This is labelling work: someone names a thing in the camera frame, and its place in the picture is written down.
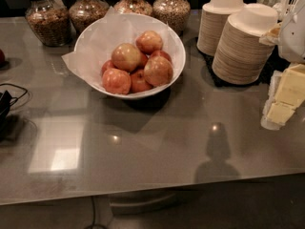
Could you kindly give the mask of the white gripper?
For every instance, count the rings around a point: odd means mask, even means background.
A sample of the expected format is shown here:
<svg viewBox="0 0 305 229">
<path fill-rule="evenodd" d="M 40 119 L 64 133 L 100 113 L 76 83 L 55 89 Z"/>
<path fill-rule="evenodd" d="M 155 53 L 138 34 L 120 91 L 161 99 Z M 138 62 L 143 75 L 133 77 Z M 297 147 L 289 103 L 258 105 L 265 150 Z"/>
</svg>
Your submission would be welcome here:
<svg viewBox="0 0 305 229">
<path fill-rule="evenodd" d="M 274 71 L 262 112 L 261 126 L 279 130 L 305 101 L 305 65 L 296 64 L 305 63 L 305 0 L 297 0 L 282 25 L 265 32 L 259 43 L 278 44 L 279 56 L 292 63 L 283 72 Z"/>
</svg>

